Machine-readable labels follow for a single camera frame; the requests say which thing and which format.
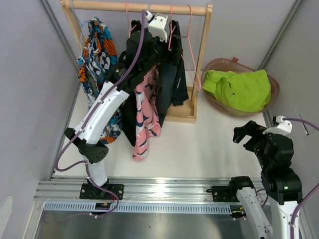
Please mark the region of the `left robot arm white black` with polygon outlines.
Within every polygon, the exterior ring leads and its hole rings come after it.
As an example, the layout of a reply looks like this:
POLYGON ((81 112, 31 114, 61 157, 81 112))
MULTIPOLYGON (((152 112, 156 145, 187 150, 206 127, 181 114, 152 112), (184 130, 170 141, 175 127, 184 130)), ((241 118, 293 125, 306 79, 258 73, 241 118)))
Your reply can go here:
POLYGON ((125 61, 112 67, 84 119, 75 128, 67 128, 64 132, 83 157, 82 163, 85 164, 88 181, 92 184, 90 192, 97 199, 103 199, 108 194, 104 159, 109 149, 100 141, 99 134, 116 109, 142 83, 144 76, 165 60, 168 22, 157 16, 148 23, 147 28, 141 26, 137 48, 128 47, 125 61))

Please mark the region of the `pink shark print shorts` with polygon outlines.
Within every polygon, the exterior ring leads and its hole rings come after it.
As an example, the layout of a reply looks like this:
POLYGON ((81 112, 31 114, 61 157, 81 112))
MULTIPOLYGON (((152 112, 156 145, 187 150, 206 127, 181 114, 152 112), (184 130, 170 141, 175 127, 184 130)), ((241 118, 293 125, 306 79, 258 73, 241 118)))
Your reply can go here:
POLYGON ((150 138, 161 134, 161 125, 156 107, 158 76, 157 68, 153 67, 135 88, 137 123, 133 159, 136 161, 143 161, 147 157, 150 138))

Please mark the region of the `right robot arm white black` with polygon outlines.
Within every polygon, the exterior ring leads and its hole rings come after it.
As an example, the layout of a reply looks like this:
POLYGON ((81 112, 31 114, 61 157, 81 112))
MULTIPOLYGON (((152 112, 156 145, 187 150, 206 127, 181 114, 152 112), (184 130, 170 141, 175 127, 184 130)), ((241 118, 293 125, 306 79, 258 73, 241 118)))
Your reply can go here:
POLYGON ((278 116, 270 128, 252 120, 244 126, 234 128, 234 143, 239 143, 245 136, 251 137, 244 148, 253 152, 258 159, 262 185, 272 210, 272 221, 268 221, 248 176, 231 178, 227 189, 228 197, 241 203, 257 239, 300 237, 297 207, 301 204, 303 195, 301 180, 291 168, 294 144, 287 135, 291 133, 292 127, 289 120, 278 116))

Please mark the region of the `lime green shorts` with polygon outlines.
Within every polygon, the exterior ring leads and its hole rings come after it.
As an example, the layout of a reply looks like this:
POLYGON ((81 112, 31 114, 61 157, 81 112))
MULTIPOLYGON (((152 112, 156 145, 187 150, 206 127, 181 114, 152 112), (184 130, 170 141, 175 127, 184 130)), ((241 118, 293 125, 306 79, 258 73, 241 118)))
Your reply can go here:
POLYGON ((236 73, 208 70, 202 88, 218 102, 244 112, 258 112, 271 99, 271 84, 265 70, 236 73))

